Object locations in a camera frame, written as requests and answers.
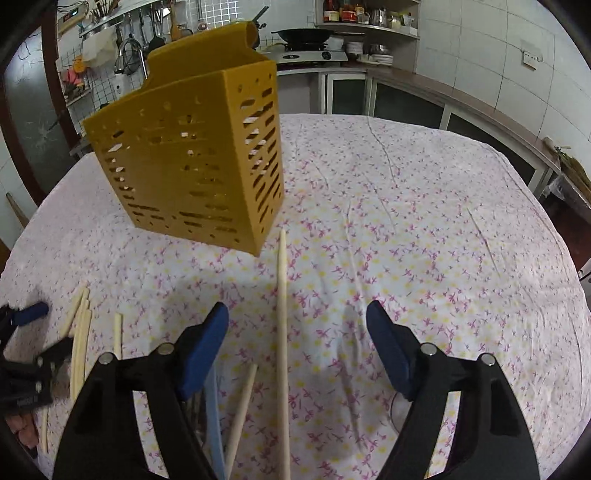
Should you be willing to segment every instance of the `gas stove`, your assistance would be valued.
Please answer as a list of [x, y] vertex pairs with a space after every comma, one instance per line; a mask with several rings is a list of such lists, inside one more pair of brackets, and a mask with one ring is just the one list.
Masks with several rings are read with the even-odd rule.
[[271, 51], [265, 52], [271, 60], [275, 60], [277, 64], [283, 63], [320, 63], [320, 62], [337, 62], [347, 61], [347, 54], [344, 51]]

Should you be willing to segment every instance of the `tablecloth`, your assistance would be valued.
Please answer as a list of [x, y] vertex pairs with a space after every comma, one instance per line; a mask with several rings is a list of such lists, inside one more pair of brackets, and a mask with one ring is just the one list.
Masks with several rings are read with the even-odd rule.
[[[1, 302], [51, 304], [46, 320], [16, 332], [8, 355], [30, 361], [58, 339], [82, 280], [94, 314], [87, 368], [112, 350], [115, 312], [132, 357], [175, 341], [223, 301], [231, 317], [217, 359], [224, 441], [248, 365], [259, 365], [232, 477], [273, 478], [283, 227], [293, 478], [373, 478], [396, 441], [394, 390], [364, 321], [373, 299], [449, 355], [496, 355], [548, 476], [591, 417], [590, 314], [563, 240], [507, 159], [451, 132], [364, 116], [284, 115], [281, 141], [285, 200], [259, 258], [135, 228], [95, 155], [83, 158], [34, 215], [2, 275]], [[71, 409], [67, 369], [49, 411], [47, 475]], [[141, 394], [137, 411], [149, 466], [163, 474]], [[444, 466], [456, 415], [451, 395], [432, 472]]]

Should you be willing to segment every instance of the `blue clamp handle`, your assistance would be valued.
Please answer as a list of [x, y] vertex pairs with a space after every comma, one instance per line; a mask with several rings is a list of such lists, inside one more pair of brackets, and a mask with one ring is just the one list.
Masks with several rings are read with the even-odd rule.
[[217, 302], [199, 326], [202, 329], [199, 340], [185, 357], [183, 374], [177, 384], [177, 393], [182, 401], [187, 401], [191, 395], [203, 388], [229, 324], [228, 308]]
[[44, 301], [40, 301], [26, 309], [15, 310], [12, 316], [12, 324], [17, 327], [22, 327], [27, 323], [34, 322], [35, 320], [44, 317], [47, 313], [49, 313], [49, 305]]
[[413, 401], [417, 391], [414, 361], [420, 343], [408, 327], [393, 323], [377, 300], [368, 305], [365, 319], [390, 383], [404, 398]]

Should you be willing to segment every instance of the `faucet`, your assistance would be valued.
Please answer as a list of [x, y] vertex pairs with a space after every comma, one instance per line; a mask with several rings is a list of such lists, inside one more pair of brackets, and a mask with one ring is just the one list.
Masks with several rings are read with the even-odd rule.
[[142, 52], [142, 45], [134, 38], [128, 37], [126, 38], [122, 43], [121, 46], [119, 48], [119, 57], [123, 56], [123, 52], [125, 49], [125, 46], [131, 43], [132, 47], [136, 47], [138, 49], [138, 53], [139, 53], [139, 61], [142, 64], [142, 72], [144, 74], [144, 80], [148, 78], [148, 70], [146, 70], [146, 63], [144, 60], [144, 54]]

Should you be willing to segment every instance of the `blue gripper pad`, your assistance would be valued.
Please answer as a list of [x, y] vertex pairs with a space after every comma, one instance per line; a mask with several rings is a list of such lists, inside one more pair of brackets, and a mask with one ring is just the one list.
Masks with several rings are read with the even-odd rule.
[[182, 401], [187, 401], [203, 388], [207, 373], [228, 331], [228, 325], [228, 308], [217, 302], [205, 321], [199, 325], [200, 337], [185, 357], [183, 374], [177, 384], [177, 392]]

